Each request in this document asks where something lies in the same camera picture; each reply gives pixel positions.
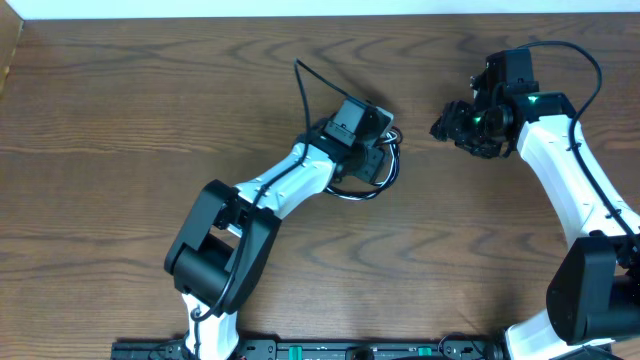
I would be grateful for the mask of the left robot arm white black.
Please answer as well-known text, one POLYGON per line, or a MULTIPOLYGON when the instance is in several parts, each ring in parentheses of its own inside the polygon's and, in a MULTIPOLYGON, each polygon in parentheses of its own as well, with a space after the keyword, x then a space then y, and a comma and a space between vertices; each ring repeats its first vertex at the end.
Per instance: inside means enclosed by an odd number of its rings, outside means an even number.
POLYGON ((201 190, 164 261, 187 307, 190 358, 232 355, 237 313, 296 207, 345 176, 382 188, 385 161, 398 159, 393 125, 389 111, 348 97, 336 113, 307 123, 291 152, 263 174, 234 186, 213 180, 201 190))

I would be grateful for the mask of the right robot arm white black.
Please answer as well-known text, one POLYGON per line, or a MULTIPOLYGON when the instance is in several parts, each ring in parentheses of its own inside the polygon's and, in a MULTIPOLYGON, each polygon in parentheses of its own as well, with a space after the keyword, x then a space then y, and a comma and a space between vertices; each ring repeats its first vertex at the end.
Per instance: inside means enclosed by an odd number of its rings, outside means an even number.
POLYGON ((568 253, 546 307, 486 345, 487 359, 607 359, 639 334, 639 216, 616 191, 562 92, 543 92, 530 45, 488 56, 472 103, 448 103, 430 133, 483 159, 517 152, 542 184, 568 253))

